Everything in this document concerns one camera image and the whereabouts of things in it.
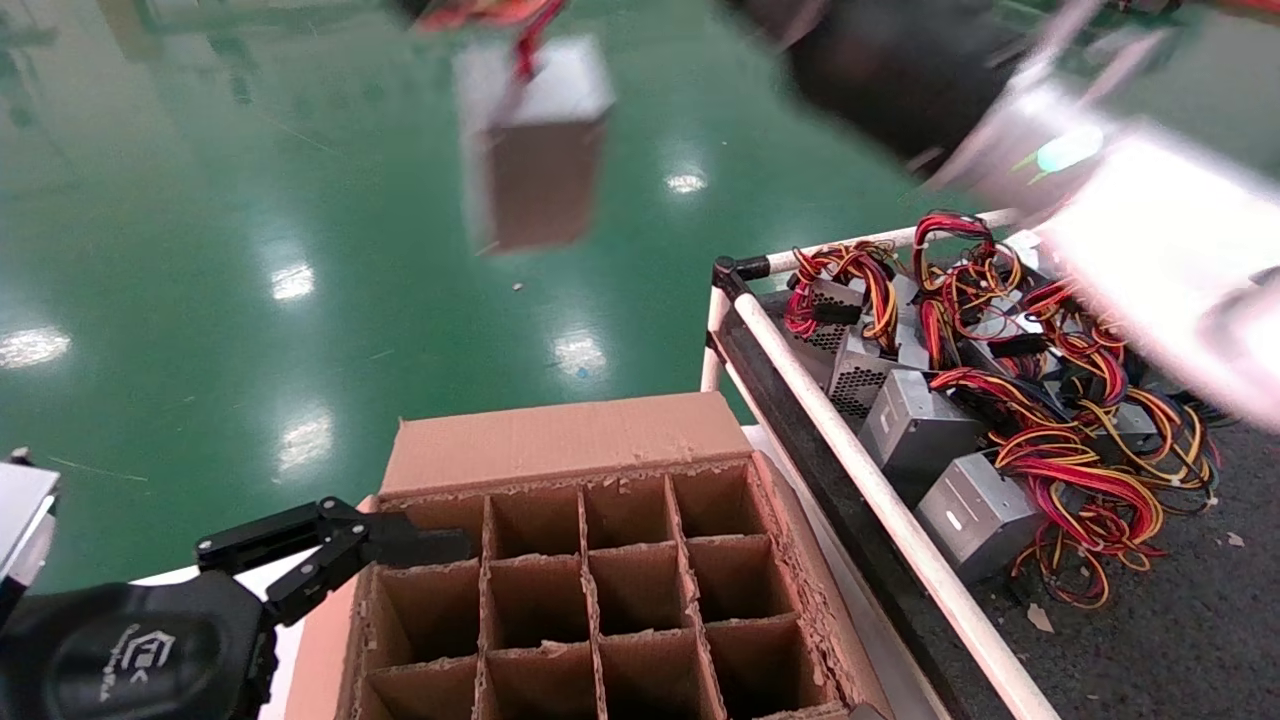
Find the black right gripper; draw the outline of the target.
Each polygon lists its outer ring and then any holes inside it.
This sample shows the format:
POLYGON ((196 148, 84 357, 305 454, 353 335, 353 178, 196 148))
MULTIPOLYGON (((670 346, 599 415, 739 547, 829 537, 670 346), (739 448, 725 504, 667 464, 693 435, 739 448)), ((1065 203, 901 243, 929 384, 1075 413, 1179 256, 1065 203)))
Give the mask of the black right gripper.
POLYGON ((785 58, 809 106, 908 169, 940 169, 1030 46, 991 1, 829 1, 785 58))

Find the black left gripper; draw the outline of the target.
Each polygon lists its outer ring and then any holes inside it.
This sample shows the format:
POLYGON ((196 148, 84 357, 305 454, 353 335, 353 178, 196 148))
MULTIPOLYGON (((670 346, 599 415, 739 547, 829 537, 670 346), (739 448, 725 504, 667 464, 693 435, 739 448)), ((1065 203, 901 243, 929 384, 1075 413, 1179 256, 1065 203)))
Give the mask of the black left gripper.
POLYGON ((265 606, 232 577, 28 594, 3 625, 5 719, 253 719, 292 626, 366 566, 465 561, 466 530, 326 497, 198 541, 200 571, 243 573, 308 551, 265 606))

